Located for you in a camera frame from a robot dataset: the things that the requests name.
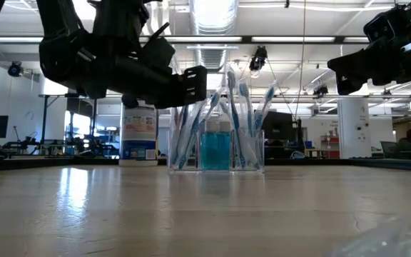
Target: ventilation duct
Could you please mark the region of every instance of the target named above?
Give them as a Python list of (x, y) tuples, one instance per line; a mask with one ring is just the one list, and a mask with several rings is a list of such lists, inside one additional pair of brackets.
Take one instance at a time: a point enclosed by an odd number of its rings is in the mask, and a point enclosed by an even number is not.
[[(232, 35), (237, 18), (239, 0), (189, 0), (193, 33), (204, 36)], [(226, 45), (218, 49), (197, 49), (195, 58), (209, 72), (219, 72), (225, 65)]]

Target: bottle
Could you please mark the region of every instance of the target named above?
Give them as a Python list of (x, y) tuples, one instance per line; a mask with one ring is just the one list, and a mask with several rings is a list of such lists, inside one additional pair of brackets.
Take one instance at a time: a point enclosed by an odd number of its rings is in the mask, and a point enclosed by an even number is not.
[(143, 100), (138, 103), (133, 109), (121, 105), (119, 166), (158, 165), (158, 111)]
[(204, 171), (230, 169), (230, 122), (210, 119), (201, 134), (201, 168)]

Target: white container with label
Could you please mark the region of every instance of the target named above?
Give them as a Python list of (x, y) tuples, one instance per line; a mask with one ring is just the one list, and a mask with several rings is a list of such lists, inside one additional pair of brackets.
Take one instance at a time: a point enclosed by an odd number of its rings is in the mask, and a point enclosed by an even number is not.
[(120, 160), (125, 167), (158, 165), (158, 111), (139, 100), (139, 106), (121, 105)]

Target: wooden table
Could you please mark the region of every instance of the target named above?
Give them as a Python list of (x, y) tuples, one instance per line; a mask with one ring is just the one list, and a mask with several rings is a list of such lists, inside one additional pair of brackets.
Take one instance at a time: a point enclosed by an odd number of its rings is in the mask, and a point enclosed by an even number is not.
[(411, 171), (266, 171), (1, 171), (0, 256), (321, 256), (411, 213)]

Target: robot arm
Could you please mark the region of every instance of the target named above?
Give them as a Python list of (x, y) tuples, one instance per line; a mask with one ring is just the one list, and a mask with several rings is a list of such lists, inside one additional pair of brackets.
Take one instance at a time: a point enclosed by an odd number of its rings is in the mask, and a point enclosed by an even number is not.
[(378, 14), (364, 33), (370, 42), (366, 49), (328, 62), (338, 93), (358, 91), (368, 79), (376, 86), (411, 81), (411, 3)]
[[(149, 18), (144, 4), (150, 1), (88, 0), (96, 8), (90, 33), (72, 0), (37, 0), (44, 27), (39, 45), (44, 76), (92, 99), (106, 97), (107, 89), (117, 91), (127, 107), (137, 106), (137, 99), (159, 109), (205, 99), (205, 67), (172, 74), (175, 50), (159, 37), (168, 24), (141, 45), (139, 36)], [(0, 0), (0, 11), (3, 4)]]

